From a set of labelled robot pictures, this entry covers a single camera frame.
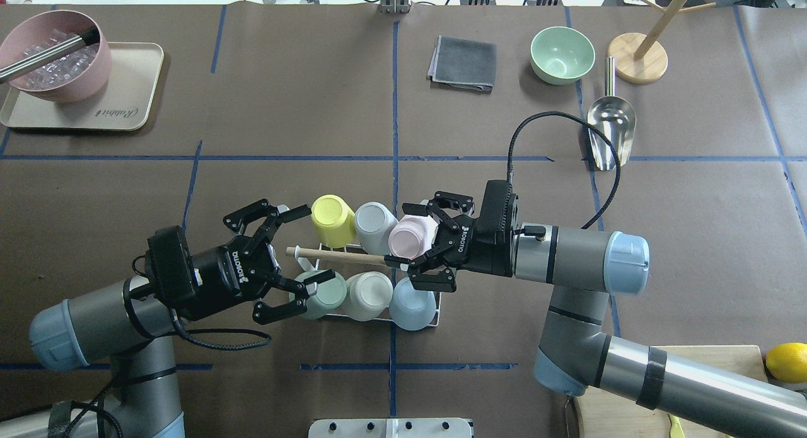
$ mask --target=blue joint cap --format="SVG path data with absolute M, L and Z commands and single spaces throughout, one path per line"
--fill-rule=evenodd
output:
M 544 354 L 540 347 L 538 347 L 538 356 L 535 359 L 535 371 L 533 373 L 539 383 L 560 394 L 580 397 L 586 392 L 585 384 L 563 372 Z
M 183 417 L 185 413 L 179 413 L 179 416 L 168 424 L 165 429 L 154 435 L 154 438 L 185 438 L 185 420 Z
M 615 231 L 605 248 L 603 279 L 609 294 L 640 294 L 647 286 L 651 249 L 647 240 Z
M 46 369 L 66 372 L 89 364 L 78 346 L 67 300 L 39 312 L 31 322 L 28 338 Z

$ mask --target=white cup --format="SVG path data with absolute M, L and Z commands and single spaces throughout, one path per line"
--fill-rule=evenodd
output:
M 398 327 L 418 331 L 432 323 L 438 304 L 434 292 L 416 291 L 407 277 L 398 282 L 390 302 L 390 317 Z
M 398 223 L 386 206 L 378 202 L 365 203 L 356 210 L 355 228 L 358 241 L 372 255 L 390 253 L 390 232 Z
M 320 272 L 323 272 L 323 270 L 306 271 L 303 272 L 303 274 L 295 277 L 294 280 L 302 282 L 312 275 L 320 274 Z M 345 301 L 345 297 L 347 296 L 348 292 L 348 285 L 347 282 L 345 282 L 345 277 L 342 277 L 342 275 L 338 274 L 338 272 L 334 272 L 334 274 L 334 279 L 326 280 L 325 282 L 318 282 L 316 284 L 316 293 L 311 295 L 311 297 L 309 297 L 306 301 L 306 307 L 308 307 L 308 310 L 303 314 L 300 314 L 300 317 L 306 318 L 307 320 L 317 320 L 317 318 L 322 318 L 326 314 L 334 311 L 335 308 L 341 306 L 342 302 Z M 293 292 L 290 292 L 289 301 L 293 300 L 294 294 Z
M 354 275 L 347 280 L 347 284 L 348 294 L 342 303 L 342 310 L 353 320 L 372 320 L 392 301 L 392 282 L 381 272 Z
M 406 216 L 390 232 L 390 253 L 413 260 L 432 248 L 438 223 L 429 216 Z

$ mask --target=folded towel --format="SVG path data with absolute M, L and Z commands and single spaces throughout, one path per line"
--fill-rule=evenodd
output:
M 496 44 L 438 36 L 428 77 L 432 82 L 490 93 L 496 81 Z

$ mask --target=wooden cutting board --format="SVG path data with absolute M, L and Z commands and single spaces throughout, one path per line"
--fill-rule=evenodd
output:
M 710 345 L 658 347 L 718 369 L 766 381 L 762 355 L 756 345 Z M 580 438 L 669 438 L 670 419 L 662 410 L 648 410 L 627 398 L 589 387 L 574 399 L 580 426 Z M 686 438 L 724 438 L 724 434 L 681 420 Z

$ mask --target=mint green cup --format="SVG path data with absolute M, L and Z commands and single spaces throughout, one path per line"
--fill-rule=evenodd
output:
M 574 28 L 544 28 L 530 45 L 530 65 L 547 84 L 573 84 L 594 66 L 594 45 Z

